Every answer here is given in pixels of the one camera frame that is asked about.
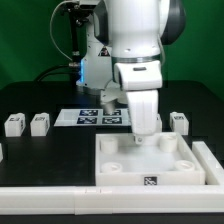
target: green background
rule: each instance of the green background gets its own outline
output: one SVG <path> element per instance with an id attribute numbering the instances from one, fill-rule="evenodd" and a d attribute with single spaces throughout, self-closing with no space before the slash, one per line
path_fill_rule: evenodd
<path id="1" fill-rule="evenodd" d="M 67 64 L 49 35 L 50 17 L 59 2 L 0 1 L 0 88 L 12 82 L 33 80 L 51 66 Z M 163 77 L 200 81 L 224 99 L 224 0 L 183 0 L 183 3 L 187 27 L 178 41 L 165 47 Z M 54 33 L 59 46 L 70 54 L 67 16 L 57 14 Z"/>

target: white cube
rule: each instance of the white cube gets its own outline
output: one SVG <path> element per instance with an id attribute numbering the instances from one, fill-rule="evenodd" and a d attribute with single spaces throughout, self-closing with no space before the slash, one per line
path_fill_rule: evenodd
<path id="1" fill-rule="evenodd" d="M 36 114 L 30 123 L 32 136 L 46 136 L 50 127 L 50 117 L 47 113 Z"/>
<path id="2" fill-rule="evenodd" d="M 22 135 L 25 127 L 24 114 L 11 114 L 5 122 L 5 135 L 6 137 L 19 137 Z"/>
<path id="3" fill-rule="evenodd" d="M 170 127 L 173 132 L 178 132 L 181 135 L 188 135 L 189 122 L 183 113 L 170 113 Z"/>

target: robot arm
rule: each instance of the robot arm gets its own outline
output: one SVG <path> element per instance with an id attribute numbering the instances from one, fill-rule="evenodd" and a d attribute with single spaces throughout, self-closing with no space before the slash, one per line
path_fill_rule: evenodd
<path id="1" fill-rule="evenodd" d="M 102 0 L 94 20 L 96 38 L 112 47 L 113 80 L 126 92 L 132 132 L 141 144 L 156 131 L 160 38 L 169 44 L 181 34 L 183 6 L 180 0 Z"/>

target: white box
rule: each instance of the white box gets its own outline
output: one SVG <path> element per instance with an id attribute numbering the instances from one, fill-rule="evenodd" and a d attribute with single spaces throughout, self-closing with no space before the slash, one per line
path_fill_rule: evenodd
<path id="1" fill-rule="evenodd" d="M 6 137 L 19 137 L 22 135 L 25 127 L 24 114 L 11 114 L 5 122 L 5 135 Z"/>
<path id="2" fill-rule="evenodd" d="M 32 136 L 46 136 L 50 127 L 50 117 L 47 113 L 36 114 L 30 123 Z"/>
<path id="3" fill-rule="evenodd" d="M 96 186 L 204 185 L 205 172 L 179 133 L 96 135 Z"/>

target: black table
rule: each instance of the black table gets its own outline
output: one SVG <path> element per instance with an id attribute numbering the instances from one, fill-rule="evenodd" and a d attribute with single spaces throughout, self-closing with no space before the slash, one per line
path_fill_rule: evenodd
<path id="1" fill-rule="evenodd" d="M 99 97 L 79 93 L 67 82 L 20 82 L 0 91 L 0 187 L 94 186 L 96 133 L 131 132 L 130 127 L 53 127 L 63 108 L 100 108 Z M 182 112 L 190 122 L 185 140 L 205 141 L 223 164 L 224 103 L 204 85 L 192 81 L 165 82 L 159 113 L 163 131 L 170 131 L 169 114 Z M 12 113 L 24 113 L 27 127 L 19 138 L 6 138 L 4 122 Z M 31 137 L 29 123 L 47 112 L 47 137 Z M 0 216 L 0 223 L 223 223 L 224 214 L 123 214 Z"/>

